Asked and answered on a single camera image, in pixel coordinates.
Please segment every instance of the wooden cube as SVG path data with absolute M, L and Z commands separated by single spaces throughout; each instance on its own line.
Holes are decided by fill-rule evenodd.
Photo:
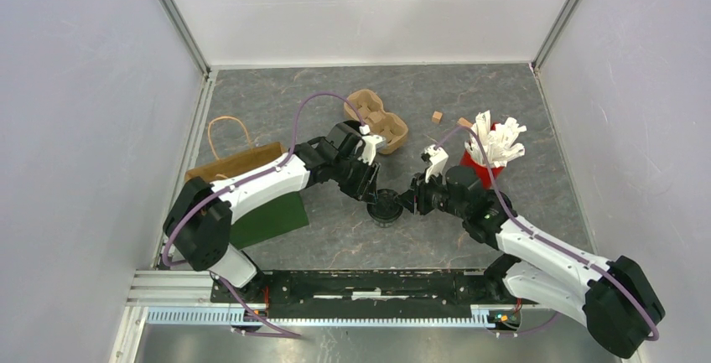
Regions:
M 432 114 L 432 122 L 439 124 L 439 122 L 442 121 L 442 113 L 439 111 L 436 111 L 435 113 Z
M 463 127 L 467 127 L 467 128 L 469 128 L 469 127 L 471 127 L 471 126 L 474 125 L 474 124 L 472 124 L 471 122 L 469 122 L 469 120 L 467 120 L 467 119 L 464 118 L 464 117 L 460 117 L 459 120 L 457 121 L 457 124 L 459 124 L 460 126 L 463 126 Z

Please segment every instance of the white enclosure wall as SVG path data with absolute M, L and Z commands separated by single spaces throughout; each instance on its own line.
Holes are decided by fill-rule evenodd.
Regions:
M 599 251 L 667 317 L 650 362 L 711 354 L 711 0 L 581 0 L 542 85 Z
M 158 0 L 0 2 L 0 361 L 106 361 L 201 74 Z
M 565 0 L 175 0 L 213 65 L 530 61 Z

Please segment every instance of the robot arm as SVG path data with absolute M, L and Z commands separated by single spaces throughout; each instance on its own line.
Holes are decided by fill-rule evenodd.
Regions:
M 230 188 L 190 218 L 174 244 L 195 271 L 210 270 L 245 293 L 258 289 L 262 274 L 246 254 L 230 244 L 232 224 L 279 196 L 329 180 L 334 180 L 341 192 L 356 200 L 371 200 L 379 169 L 374 158 L 376 150 L 385 145 L 385 138 L 369 135 L 367 126 L 360 132 L 356 127 L 350 122 L 339 123 L 328 136 L 298 144 L 293 155 L 285 153 L 236 177 L 211 185 L 201 178 L 188 181 L 163 224 L 164 233 L 170 236 L 195 205 L 215 195 L 213 189 Z M 252 176 L 256 178 L 235 186 Z
M 625 358 L 647 338 L 650 328 L 595 268 L 602 267 L 620 282 L 654 324 L 664 317 L 662 304 L 636 262 L 624 256 L 612 262 L 570 246 L 516 216 L 502 195 L 507 209 L 527 228 L 523 231 L 496 193 L 483 188 L 473 169 L 454 166 L 442 174 L 447 154 L 441 148 L 426 148 L 423 159 L 430 166 L 415 174 L 410 189 L 400 195 L 400 205 L 418 215 L 441 210 L 457 216 L 473 239 L 504 252 L 485 273 L 494 293 L 532 300 L 565 314 L 584 325 L 607 350 Z

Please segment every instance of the wire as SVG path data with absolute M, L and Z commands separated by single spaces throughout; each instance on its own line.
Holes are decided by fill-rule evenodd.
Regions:
M 481 155 L 482 158 L 484 159 L 484 165 L 486 166 L 486 171 L 489 172 L 489 178 L 491 179 L 491 188 L 494 190 L 494 193 L 496 194 L 496 198 L 499 200 L 499 203 L 501 204 L 501 208 L 504 210 L 506 213 L 506 216 L 516 225 L 518 226 L 524 233 L 527 235 L 531 236 L 535 240 L 540 241 L 541 243 L 551 247 L 552 249 L 562 252 L 568 257 L 573 258 L 575 261 L 590 267 L 592 270 L 595 272 L 599 273 L 602 277 L 607 279 L 610 283 L 612 283 L 617 290 L 622 293 L 627 300 L 630 301 L 632 306 L 637 310 L 637 313 L 640 314 L 642 319 L 644 319 L 647 327 L 649 327 L 649 330 L 651 331 L 651 336 L 647 336 L 646 340 L 650 341 L 655 341 L 659 340 L 659 330 L 657 329 L 657 326 L 654 324 L 654 321 L 651 319 L 649 314 L 644 310 L 644 308 L 641 306 L 640 302 L 637 301 L 637 299 L 630 293 L 629 290 L 627 290 L 620 281 L 615 279 L 612 275 L 610 275 L 606 270 L 604 270 L 601 267 L 598 267 L 596 264 L 592 263 L 590 260 L 588 260 L 585 257 L 582 257 L 578 255 L 575 252 L 571 252 L 568 248 L 565 246 L 560 246 L 559 244 L 548 240 L 545 237 L 539 236 L 538 234 L 535 233 L 533 229 L 530 229 L 523 225 L 516 217 L 513 215 L 509 207 L 506 205 L 506 202 L 504 201 L 504 197 L 501 194 L 501 191 L 499 190 L 499 185 L 496 183 L 496 178 L 494 177 L 494 172 L 491 171 L 491 165 L 489 164 L 489 159 L 486 157 L 486 152 L 484 150 L 484 145 L 481 143 L 481 140 L 479 140 L 479 136 L 476 135 L 476 132 L 471 128 L 471 127 L 464 127 L 464 126 L 457 126 L 452 131 L 447 133 L 447 135 L 444 136 L 444 138 L 435 145 L 435 148 L 441 148 L 442 144 L 444 144 L 445 141 L 447 141 L 452 135 L 454 135 L 455 132 L 459 131 L 460 129 L 466 129 L 469 130 L 470 134 L 476 140 L 476 144 L 479 146 L 479 149 L 481 150 Z
M 220 120 L 232 120 L 233 122 L 239 122 L 240 126 L 242 127 L 242 130 L 244 130 L 244 132 L 245 132 L 245 137 L 247 137 L 247 144 L 249 145 L 249 148 L 254 149 L 254 144 L 252 143 L 252 139 L 249 138 L 249 131 L 247 131 L 247 127 L 244 125 L 242 120 L 240 120 L 237 117 L 232 117 L 232 116 L 220 116 L 220 117 L 212 119 L 212 121 L 207 125 L 207 142 L 210 143 L 210 151 L 212 151 L 212 154 L 215 155 L 215 159 L 220 160 L 220 157 L 217 156 L 217 152 L 215 150 L 215 145 L 212 143 L 212 125 L 215 124 L 215 122 L 218 122 Z
M 516 331 L 513 334 L 503 333 L 503 332 L 499 332 L 499 331 L 492 331 L 490 329 L 488 329 L 488 331 L 490 333 L 496 335 L 496 338 L 518 338 L 519 336 L 522 336 L 522 335 L 530 335 L 530 334 L 536 334 L 536 332 L 541 332 L 544 329 L 553 325 L 556 321 L 558 321 L 559 318 L 560 318 L 560 313 L 555 312 L 553 317 L 548 319 L 548 321 L 546 321 L 545 323 L 540 324 L 535 328 L 526 329 L 525 331 Z
M 337 95 L 337 94 L 335 94 L 335 93 L 333 93 L 333 92 L 316 92 L 316 93 L 314 93 L 314 94 L 308 96 L 306 99 L 302 100 L 301 103 L 298 105 L 298 109 L 297 109 L 296 114 L 294 115 L 294 118 L 293 118 L 293 127 L 292 127 L 293 130 L 292 130 L 292 137 L 291 137 L 291 147 L 289 147 L 289 151 L 288 151 L 287 157 L 284 158 L 284 160 L 282 160 L 280 163 L 278 163 L 277 166 L 275 166 L 275 167 L 271 167 L 271 168 L 266 169 L 266 170 L 263 170 L 263 171 L 261 171 L 261 172 L 254 173 L 254 174 L 252 174 L 252 175 L 250 175 L 250 176 L 248 176 L 248 177 L 245 177 L 244 179 L 237 180 L 234 184 L 227 185 L 227 186 L 225 186 L 225 187 L 223 187 L 223 188 L 221 188 L 221 189 L 218 189 L 217 191 L 214 191 L 212 194 L 208 195 L 208 196 L 205 197 L 202 201 L 200 201 L 199 203 L 197 203 L 197 205 L 195 205 L 190 211 L 188 211 L 188 213 L 185 214 L 185 216 L 183 216 L 183 219 L 181 219 L 181 220 L 178 222 L 178 225 L 176 225 L 175 228 L 173 228 L 173 231 L 170 233 L 170 236 L 168 236 L 168 240 L 165 242 L 165 246 L 163 247 L 163 254 L 162 254 L 162 256 L 161 256 L 161 261 L 163 262 L 163 264 L 164 264 L 166 267 L 175 267 L 175 266 L 177 266 L 177 265 L 184 264 L 184 263 L 187 262 L 186 260 L 181 260 L 181 261 L 177 261 L 177 262 L 171 261 L 171 259 L 170 259 L 170 257 L 169 257 L 169 252 L 170 252 L 170 247 L 173 246 L 173 244 L 175 243 L 175 239 L 178 237 L 178 234 L 180 233 L 180 231 L 183 230 L 183 228 L 185 227 L 185 225 L 188 223 L 188 221 L 189 221 L 190 219 L 193 218 L 193 216 L 195 216 L 195 214 L 197 214 L 197 213 L 198 213 L 200 210 L 202 210 L 206 205 L 208 205 L 208 204 L 209 204 L 210 202 L 212 202 L 213 200 L 219 198 L 220 196 L 222 196 L 222 195 L 224 195 L 224 194 L 226 194 L 226 193 L 228 193 L 228 192 L 234 191 L 235 189 L 239 188 L 241 185 L 243 185 L 243 184 L 245 184 L 245 183 L 249 183 L 250 181 L 253 181 L 253 180 L 255 180 L 255 179 L 259 179 L 259 178 L 261 178 L 261 177 L 264 177 L 264 176 L 266 176 L 267 174 L 276 172 L 276 171 L 278 171 L 278 169 L 280 169 L 280 168 L 283 167 L 286 163 L 288 163 L 289 159 L 291 159 L 291 157 L 293 156 L 294 149 L 296 148 L 296 131 L 297 131 L 297 127 L 298 127 L 298 118 L 299 118 L 299 116 L 301 115 L 301 111 L 304 109 L 304 106 L 306 106 L 306 103 L 307 103 L 307 102 L 309 102 L 311 99 L 314 99 L 315 97 L 319 97 L 319 96 L 332 96 L 332 97 L 341 99 L 341 100 L 342 100 L 343 102 L 345 102 L 348 106 L 350 106 L 350 108 L 352 108 L 352 109 L 355 111 L 355 114 L 358 116 L 358 120 L 361 121 L 361 125 L 362 125 L 362 126 L 365 126 L 365 125 L 366 125 L 366 122 L 363 120 L 363 117 L 362 117 L 361 114 L 356 110 L 356 108 L 353 106 L 353 104 L 350 103 L 350 101 L 349 101 L 348 99 L 344 98 L 344 97 L 341 96 L 341 95 Z M 239 295 L 237 294 L 237 292 L 235 291 L 235 289 L 232 287 L 231 283 L 229 283 L 229 282 L 228 282 L 226 279 L 224 279 L 223 277 L 220 277 L 220 280 L 227 286 L 228 289 L 231 289 L 230 293 L 232 293 L 232 296 L 235 297 L 235 299 L 237 300 L 237 302 L 239 302 L 239 303 L 242 305 L 242 307 L 245 308 L 246 311 L 250 312 L 250 314 L 255 315 L 254 312 L 253 312 L 253 310 L 251 310 L 251 309 L 249 308 L 249 306 L 247 306 L 247 305 L 241 300 L 241 298 L 239 297 Z M 259 335 L 256 335 L 257 333 L 254 333 L 254 334 L 255 334 L 254 336 L 265 336 L 265 337 L 273 337 L 273 338 L 277 338 L 277 337 L 293 338 L 293 335 L 299 336 L 298 334 L 295 334 L 295 333 L 293 333 L 293 332 L 289 332 L 289 331 L 287 331 L 287 330 L 285 330 L 285 329 L 278 329 L 279 327 L 277 327 L 276 325 L 272 326 L 272 324 L 267 324 L 267 321 L 266 321 L 265 319 L 263 319 L 262 317 L 259 317 L 259 316 L 257 316 L 257 315 L 255 315 L 255 316 L 256 316 L 257 320 L 259 320 L 260 322 L 264 323 L 264 324 L 265 324 L 266 326 L 268 326 L 269 328 L 272 328 L 272 329 L 275 329 L 275 328 L 276 328 L 276 329 L 275 329 L 276 331 L 278 331 L 278 332 L 284 332 L 284 333 L 289 333 L 289 334 L 292 334 L 292 336 L 286 336 L 286 335 L 282 335 L 282 334 L 259 334 Z
M 521 298 L 517 298 L 516 307 L 513 309 L 513 314 L 516 314 L 521 311 L 521 307 L 523 307 L 523 302 L 521 301 Z
M 506 322 L 506 321 L 501 321 L 501 324 L 502 324 L 502 325 L 505 325 L 506 327 L 508 327 L 508 328 L 510 328 L 510 329 L 513 329 L 514 331 L 518 331 L 518 328 L 519 328 L 519 327 L 516 327 L 516 326 L 513 326 L 513 325 L 509 324 L 509 323 Z
M 263 332 L 245 332 L 243 334 L 249 335 L 249 336 L 261 336 L 261 337 L 265 337 L 265 338 L 290 338 L 290 339 L 301 338 L 300 334 L 291 332 L 288 329 L 277 327 L 276 325 L 274 325 L 274 324 L 270 323 L 269 321 L 267 321 L 266 319 L 264 319 L 259 314 L 255 313 L 254 310 L 252 310 L 252 308 L 250 308 L 247 305 L 247 303 L 245 303 L 244 300 L 242 300 L 239 293 L 237 293 L 237 291 L 235 290 L 235 287 L 232 286 L 230 281 L 228 281 L 220 276 L 218 276 L 218 278 L 219 278 L 220 282 L 222 282 L 222 284 L 225 285 L 227 290 L 230 291 L 232 297 L 235 298 L 235 300 L 242 306 L 242 308 L 245 309 L 252 317 L 254 317 L 254 319 L 256 319 L 260 323 L 262 323 L 262 324 L 266 325 L 267 327 L 278 332 L 278 334 L 263 333 Z
M 298 105 L 298 109 L 296 111 L 296 114 L 293 117 L 293 126 L 292 126 L 292 137 L 291 137 L 291 147 L 289 147 L 288 150 L 288 155 L 284 160 L 282 160 L 279 164 L 277 164 L 276 167 L 269 168 L 267 170 L 263 170 L 261 172 L 255 173 L 251 176 L 245 177 L 244 179 L 238 180 L 236 183 L 227 185 L 223 187 L 222 189 L 218 189 L 217 191 L 213 192 L 212 194 L 208 195 L 205 197 L 201 202 L 199 202 L 196 206 L 193 207 L 192 210 L 190 210 L 185 216 L 183 216 L 183 219 L 178 222 L 178 225 L 175 226 L 173 231 L 170 233 L 170 236 L 168 237 L 168 241 L 165 242 L 165 246 L 163 247 L 163 255 L 161 256 L 161 260 L 163 261 L 163 264 L 166 267 L 175 267 L 176 265 L 180 265 L 185 263 L 185 260 L 178 261 L 178 262 L 172 262 L 169 259 L 169 251 L 170 247 L 175 243 L 175 239 L 178 237 L 178 234 L 180 231 L 183 230 L 183 227 L 185 224 L 188 223 L 188 220 L 192 219 L 193 216 L 195 216 L 196 213 L 198 213 L 199 210 L 201 210 L 205 205 L 208 205 L 212 200 L 220 197 L 221 195 L 234 191 L 237 187 L 243 185 L 244 183 L 249 183 L 250 181 L 254 179 L 259 179 L 260 177 L 264 177 L 267 174 L 270 174 L 272 172 L 277 171 L 277 169 L 280 169 L 283 167 L 286 163 L 288 163 L 288 160 L 293 156 L 293 151 L 296 148 L 296 131 L 298 127 L 298 118 L 301 115 L 301 111 L 304 109 L 304 106 L 306 106 L 306 103 L 309 102 L 311 99 L 314 99 L 315 97 L 319 96 L 333 96 L 335 98 L 341 99 L 344 101 L 348 106 L 353 108 L 355 110 L 355 107 L 353 106 L 352 103 L 346 98 L 344 98 L 341 95 L 337 95 L 333 92 L 316 92 L 310 96 L 308 96 L 306 99 L 302 100 L 301 103 Z M 361 125 L 365 126 L 366 122 L 363 120 L 363 117 L 358 111 L 355 111 L 355 114 L 358 116 L 358 119 L 361 121 Z

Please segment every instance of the red container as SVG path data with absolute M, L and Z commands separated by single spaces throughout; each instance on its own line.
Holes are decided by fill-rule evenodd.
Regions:
M 494 131 L 496 129 L 496 123 L 491 124 L 491 131 Z M 479 176 L 479 179 L 481 180 L 481 183 L 484 185 L 485 189 L 491 188 L 491 178 L 489 177 L 489 171 L 486 169 L 486 166 L 481 166 L 477 162 L 474 161 L 474 159 L 471 158 L 469 153 L 464 150 L 464 155 L 462 155 L 462 159 L 459 161 L 460 166 L 469 166 L 470 168 L 473 168 L 474 171 L 476 172 L 476 175 Z M 504 168 L 491 168 L 491 172 L 494 174 L 494 179 L 499 176 L 499 173 Z

